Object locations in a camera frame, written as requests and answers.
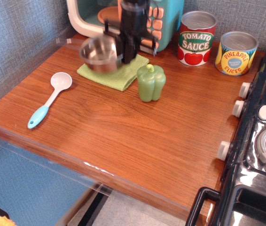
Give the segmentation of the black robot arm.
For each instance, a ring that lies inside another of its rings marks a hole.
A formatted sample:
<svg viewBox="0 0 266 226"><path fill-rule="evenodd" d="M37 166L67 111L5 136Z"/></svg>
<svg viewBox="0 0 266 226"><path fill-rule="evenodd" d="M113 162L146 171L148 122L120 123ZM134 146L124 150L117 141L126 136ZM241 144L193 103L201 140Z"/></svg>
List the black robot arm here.
<svg viewBox="0 0 266 226"><path fill-rule="evenodd" d="M122 57L122 63L130 63L143 49L156 55L157 38L147 29L149 20L149 0L123 0L121 6L121 21L104 20L104 34L115 39L117 55Z"/></svg>

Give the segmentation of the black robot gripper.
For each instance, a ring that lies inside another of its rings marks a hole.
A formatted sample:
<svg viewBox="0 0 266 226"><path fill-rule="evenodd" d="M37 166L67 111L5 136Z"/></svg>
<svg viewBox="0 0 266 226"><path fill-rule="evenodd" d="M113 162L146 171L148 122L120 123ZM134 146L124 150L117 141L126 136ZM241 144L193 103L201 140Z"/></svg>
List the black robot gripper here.
<svg viewBox="0 0 266 226"><path fill-rule="evenodd" d="M157 38L147 30L149 4L122 4L121 21L104 19L104 34L115 39L117 60L129 64L141 50L156 55Z"/></svg>

